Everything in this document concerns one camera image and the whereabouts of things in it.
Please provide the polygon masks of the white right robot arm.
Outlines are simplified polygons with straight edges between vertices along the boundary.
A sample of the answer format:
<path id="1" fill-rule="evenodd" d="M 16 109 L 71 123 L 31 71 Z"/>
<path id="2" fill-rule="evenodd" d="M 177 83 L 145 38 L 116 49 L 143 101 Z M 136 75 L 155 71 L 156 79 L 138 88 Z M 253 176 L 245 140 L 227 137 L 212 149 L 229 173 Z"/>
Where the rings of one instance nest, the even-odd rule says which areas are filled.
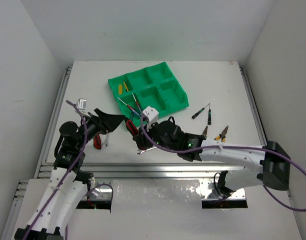
<path id="1" fill-rule="evenodd" d="M 246 187 L 263 185 L 278 191 L 287 191 L 290 182 L 288 155 L 274 141 L 264 146 L 229 146 L 225 142 L 183 132 L 171 120 L 153 123 L 150 128 L 141 126 L 133 133 L 140 150 L 159 146 L 189 161 L 221 162 L 241 166 L 240 170 L 224 170 L 209 185 L 213 198 L 228 198 Z"/>

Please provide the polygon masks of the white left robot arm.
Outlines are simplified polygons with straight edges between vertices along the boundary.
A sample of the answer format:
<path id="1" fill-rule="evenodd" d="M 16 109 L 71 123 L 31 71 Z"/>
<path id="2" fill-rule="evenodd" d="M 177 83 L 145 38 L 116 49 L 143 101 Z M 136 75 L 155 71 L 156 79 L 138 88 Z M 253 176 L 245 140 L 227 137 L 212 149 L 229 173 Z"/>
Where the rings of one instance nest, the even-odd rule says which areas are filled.
<path id="1" fill-rule="evenodd" d="M 92 187 L 93 173 L 80 168 L 86 144 L 97 134 L 113 132 L 126 117 L 95 109 L 82 117 L 81 126 L 67 121 L 59 128 L 60 138 L 48 186 L 25 228 L 15 232 L 16 240 L 62 240 L 74 209 Z"/>

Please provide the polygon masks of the blue screwdriver red collar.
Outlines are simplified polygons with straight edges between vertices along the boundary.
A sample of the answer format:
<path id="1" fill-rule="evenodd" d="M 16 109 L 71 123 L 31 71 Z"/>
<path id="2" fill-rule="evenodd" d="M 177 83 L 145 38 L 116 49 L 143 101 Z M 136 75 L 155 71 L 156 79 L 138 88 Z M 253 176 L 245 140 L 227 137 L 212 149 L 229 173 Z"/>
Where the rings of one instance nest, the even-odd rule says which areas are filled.
<path id="1" fill-rule="evenodd" d="M 133 108 L 133 107 L 131 107 L 130 105 L 128 105 L 127 103 L 125 103 L 121 98 L 117 98 L 119 101 L 121 101 L 124 105 L 126 105 L 127 106 L 127 108 L 131 111 L 131 112 L 133 112 L 136 116 L 138 116 L 139 118 L 140 118 L 140 114 Z"/>

